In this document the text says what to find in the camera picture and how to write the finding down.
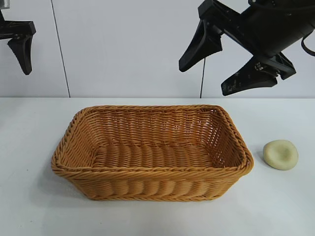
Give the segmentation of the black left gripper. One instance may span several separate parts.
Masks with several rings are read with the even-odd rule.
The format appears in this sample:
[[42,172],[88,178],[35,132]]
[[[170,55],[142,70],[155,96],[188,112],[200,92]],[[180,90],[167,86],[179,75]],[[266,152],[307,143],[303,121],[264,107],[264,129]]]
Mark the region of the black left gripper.
[[32,72],[32,36],[36,33],[33,21],[8,21],[0,12],[0,39],[11,39],[7,43],[25,75]]

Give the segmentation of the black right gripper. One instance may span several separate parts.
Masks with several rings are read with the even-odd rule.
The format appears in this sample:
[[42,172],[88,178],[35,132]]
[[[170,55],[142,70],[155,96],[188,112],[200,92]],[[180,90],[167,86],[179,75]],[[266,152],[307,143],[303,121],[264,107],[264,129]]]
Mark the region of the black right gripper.
[[315,29],[313,0],[250,0],[242,13],[218,0],[205,0],[198,7],[199,24],[179,59],[185,72],[207,56],[222,51],[226,34],[253,57],[222,82],[223,96],[255,88],[271,88],[277,76],[283,80],[296,73],[282,51]]

